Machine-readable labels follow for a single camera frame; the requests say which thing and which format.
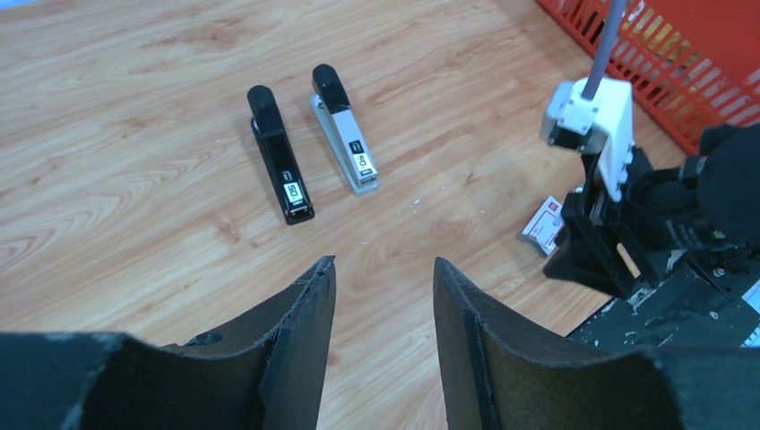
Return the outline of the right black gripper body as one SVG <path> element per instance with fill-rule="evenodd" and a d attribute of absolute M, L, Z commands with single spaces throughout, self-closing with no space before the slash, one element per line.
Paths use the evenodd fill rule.
<path fill-rule="evenodd" d="M 566 195 L 557 250 L 543 268 L 546 277 L 570 281 L 617 298 L 660 286 L 660 253 L 647 251 L 635 234 L 625 204 L 613 202 L 597 168 L 599 155 L 582 155 L 582 191 Z"/>

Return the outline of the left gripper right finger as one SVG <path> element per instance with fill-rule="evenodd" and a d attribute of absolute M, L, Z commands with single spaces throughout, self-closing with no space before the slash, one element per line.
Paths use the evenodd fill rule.
<path fill-rule="evenodd" d="M 757 348 L 610 354 L 566 339 L 437 258 L 434 316 L 451 429 L 756 429 Z"/>

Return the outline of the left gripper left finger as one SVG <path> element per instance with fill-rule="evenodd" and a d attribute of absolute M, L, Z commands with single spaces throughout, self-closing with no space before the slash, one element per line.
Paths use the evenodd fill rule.
<path fill-rule="evenodd" d="M 336 297 L 325 256 L 186 344 L 125 332 L 5 332 L 4 429 L 313 429 Z"/>

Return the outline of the red white staple box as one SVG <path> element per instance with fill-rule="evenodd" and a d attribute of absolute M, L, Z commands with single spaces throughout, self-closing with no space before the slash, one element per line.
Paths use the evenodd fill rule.
<path fill-rule="evenodd" d="M 549 196 L 518 235 L 518 239 L 533 247 L 542 257 L 549 257 L 556 250 L 557 235 L 564 226 L 561 216 L 562 203 Z"/>

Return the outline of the grey and black stapler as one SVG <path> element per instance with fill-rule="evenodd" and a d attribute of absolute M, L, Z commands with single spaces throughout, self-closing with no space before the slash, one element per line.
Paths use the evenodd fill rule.
<path fill-rule="evenodd" d="M 336 70 L 329 64 L 317 65 L 312 86 L 311 108 L 351 191 L 355 195 L 376 191 L 379 173 Z"/>

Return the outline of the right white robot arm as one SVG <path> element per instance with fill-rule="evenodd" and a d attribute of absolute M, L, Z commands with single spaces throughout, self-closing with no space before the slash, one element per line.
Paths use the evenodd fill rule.
<path fill-rule="evenodd" d="M 582 155 L 585 183 L 566 196 L 548 278 L 629 298 L 637 284 L 666 279 L 674 251 L 758 250 L 758 125 L 705 129 L 697 155 L 678 168 L 653 168 L 638 147 L 632 155 L 618 201 L 601 179 L 601 156 Z"/>

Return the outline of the red plastic basket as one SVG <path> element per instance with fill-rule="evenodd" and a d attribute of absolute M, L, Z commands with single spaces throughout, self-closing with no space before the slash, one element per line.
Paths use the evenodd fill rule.
<path fill-rule="evenodd" d="M 686 153 L 703 130 L 759 123 L 757 1 L 542 1 L 594 58 L 582 91 L 628 81 L 633 102 Z"/>

